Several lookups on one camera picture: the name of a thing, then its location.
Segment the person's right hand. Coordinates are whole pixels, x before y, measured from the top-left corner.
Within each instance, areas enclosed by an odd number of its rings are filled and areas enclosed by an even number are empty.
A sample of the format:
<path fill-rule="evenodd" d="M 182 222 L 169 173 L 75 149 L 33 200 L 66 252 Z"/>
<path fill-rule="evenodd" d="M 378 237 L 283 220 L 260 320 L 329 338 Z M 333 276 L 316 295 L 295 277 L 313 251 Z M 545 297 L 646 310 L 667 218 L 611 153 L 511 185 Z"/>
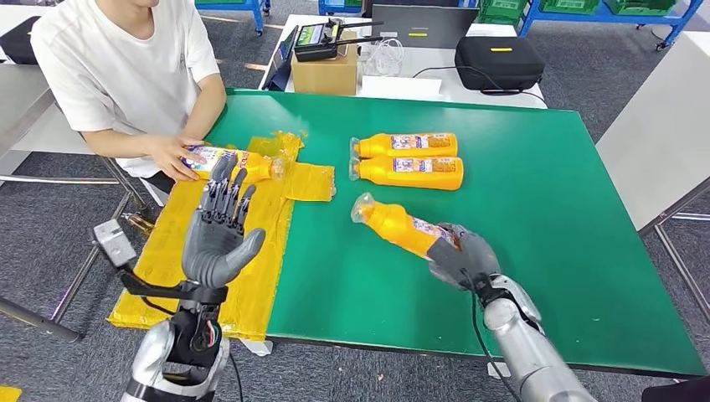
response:
<path fill-rule="evenodd" d="M 198 175 L 183 162 L 183 159 L 204 162 L 203 157 L 188 150 L 192 146 L 202 146 L 203 141 L 189 137 L 145 135 L 141 142 L 144 153 L 152 158 L 168 177 L 175 181 L 198 180 Z"/>

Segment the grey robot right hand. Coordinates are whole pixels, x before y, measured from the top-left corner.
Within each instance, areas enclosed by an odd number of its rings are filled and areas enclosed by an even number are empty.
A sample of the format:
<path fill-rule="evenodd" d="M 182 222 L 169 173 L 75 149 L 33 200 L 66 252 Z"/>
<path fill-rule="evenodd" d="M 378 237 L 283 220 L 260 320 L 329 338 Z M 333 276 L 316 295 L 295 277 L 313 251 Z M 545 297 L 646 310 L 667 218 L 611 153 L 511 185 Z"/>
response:
<path fill-rule="evenodd" d="M 456 289 L 473 291 L 476 286 L 502 273 L 489 243 L 459 224 L 438 224 L 449 240 L 438 238 L 427 250 L 430 273 Z"/>

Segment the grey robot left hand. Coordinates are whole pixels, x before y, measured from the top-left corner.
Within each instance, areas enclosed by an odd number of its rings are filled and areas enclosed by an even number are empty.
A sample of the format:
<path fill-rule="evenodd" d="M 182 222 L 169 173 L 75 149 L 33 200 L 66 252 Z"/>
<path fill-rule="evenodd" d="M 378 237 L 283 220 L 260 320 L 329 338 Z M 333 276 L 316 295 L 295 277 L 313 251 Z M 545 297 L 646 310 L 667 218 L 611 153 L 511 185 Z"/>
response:
<path fill-rule="evenodd" d="M 262 228 L 245 231 L 255 185 L 244 185 L 246 170 L 238 170 L 232 152 L 222 155 L 203 187 L 191 216 L 182 254 L 183 273 L 210 288 L 229 284 L 260 252 Z"/>

